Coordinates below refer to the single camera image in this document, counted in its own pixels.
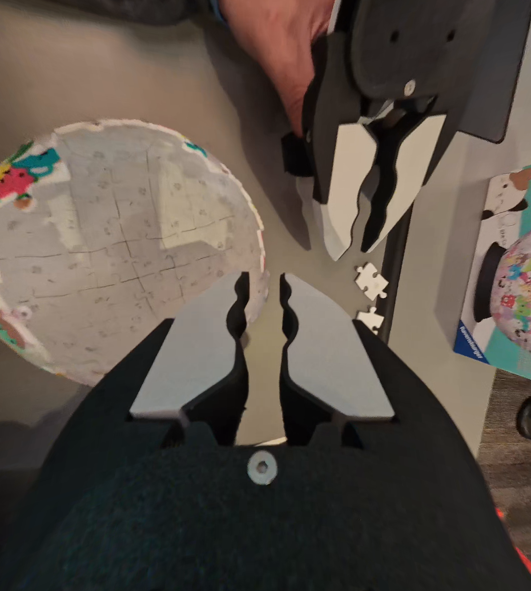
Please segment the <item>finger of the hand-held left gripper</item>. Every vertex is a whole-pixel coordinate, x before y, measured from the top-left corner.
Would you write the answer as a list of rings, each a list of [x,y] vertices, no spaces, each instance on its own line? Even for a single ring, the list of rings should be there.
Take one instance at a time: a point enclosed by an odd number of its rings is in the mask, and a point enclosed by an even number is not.
[[[352,245],[360,190],[372,170],[377,151],[376,139],[365,125],[360,122],[340,125],[328,202],[321,204],[314,199],[313,179],[296,179],[309,237],[317,233],[333,261],[343,257]]]
[[[369,253],[387,236],[420,192],[446,115],[406,115],[386,131],[375,161],[379,180],[371,200],[361,251]]]

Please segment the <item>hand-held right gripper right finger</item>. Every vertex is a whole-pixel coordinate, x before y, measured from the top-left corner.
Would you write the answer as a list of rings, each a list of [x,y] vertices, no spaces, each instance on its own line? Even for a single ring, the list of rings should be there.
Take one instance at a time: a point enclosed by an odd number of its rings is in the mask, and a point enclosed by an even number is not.
[[[320,425],[386,422],[395,411],[349,315],[291,273],[281,275],[281,409],[287,444]]]

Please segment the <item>person's left forearm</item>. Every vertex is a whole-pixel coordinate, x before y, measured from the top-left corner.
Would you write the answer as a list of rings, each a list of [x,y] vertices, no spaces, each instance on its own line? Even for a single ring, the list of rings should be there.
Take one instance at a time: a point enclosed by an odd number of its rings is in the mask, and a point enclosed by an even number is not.
[[[87,14],[149,26],[174,26],[199,16],[215,16],[213,1],[52,1]]]

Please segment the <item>person's left hand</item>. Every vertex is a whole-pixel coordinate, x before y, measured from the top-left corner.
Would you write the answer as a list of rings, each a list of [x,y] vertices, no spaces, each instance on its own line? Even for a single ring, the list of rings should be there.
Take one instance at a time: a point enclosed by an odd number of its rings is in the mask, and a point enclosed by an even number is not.
[[[328,30],[334,1],[219,1],[235,40],[274,85],[297,137],[314,79],[312,44]]]

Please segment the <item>black mat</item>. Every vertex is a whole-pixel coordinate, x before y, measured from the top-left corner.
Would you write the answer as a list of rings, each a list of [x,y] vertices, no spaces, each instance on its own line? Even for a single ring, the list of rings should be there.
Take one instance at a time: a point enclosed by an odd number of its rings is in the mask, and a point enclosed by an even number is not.
[[[531,25],[531,1],[496,1],[459,131],[503,142]]]

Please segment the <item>white puzzle piece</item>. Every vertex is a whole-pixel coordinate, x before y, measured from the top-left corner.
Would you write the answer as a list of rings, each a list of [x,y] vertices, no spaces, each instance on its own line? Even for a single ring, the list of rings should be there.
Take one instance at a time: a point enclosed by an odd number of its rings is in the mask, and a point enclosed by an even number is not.
[[[388,297],[386,289],[389,281],[376,269],[374,264],[367,262],[357,266],[355,271],[355,284],[368,300],[384,300]]]
[[[355,319],[363,323],[375,335],[378,335],[380,328],[384,323],[385,316],[379,314],[375,306],[369,306],[364,311],[358,311]]]

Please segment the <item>teal puzzle box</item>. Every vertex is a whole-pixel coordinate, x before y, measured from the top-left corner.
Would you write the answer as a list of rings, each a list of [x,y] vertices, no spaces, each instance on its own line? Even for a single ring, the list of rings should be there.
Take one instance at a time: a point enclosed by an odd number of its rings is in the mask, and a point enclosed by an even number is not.
[[[489,182],[453,350],[531,380],[531,165]]]

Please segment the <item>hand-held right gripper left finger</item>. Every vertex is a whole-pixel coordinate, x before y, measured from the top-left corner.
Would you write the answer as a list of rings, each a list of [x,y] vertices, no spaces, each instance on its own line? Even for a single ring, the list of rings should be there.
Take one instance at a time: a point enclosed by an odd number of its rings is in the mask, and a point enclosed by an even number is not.
[[[132,419],[206,423],[218,444],[235,444],[249,390],[241,344],[249,295],[249,273],[232,272],[180,309],[130,407]]]

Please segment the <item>colourful puzzle ball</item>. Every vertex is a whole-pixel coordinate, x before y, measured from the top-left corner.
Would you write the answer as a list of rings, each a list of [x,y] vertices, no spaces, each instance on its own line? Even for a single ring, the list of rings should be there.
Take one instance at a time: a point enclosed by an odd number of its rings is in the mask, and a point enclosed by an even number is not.
[[[268,296],[263,223],[241,183],[180,133],[80,122],[0,163],[0,339],[94,386],[160,322],[232,272]]]

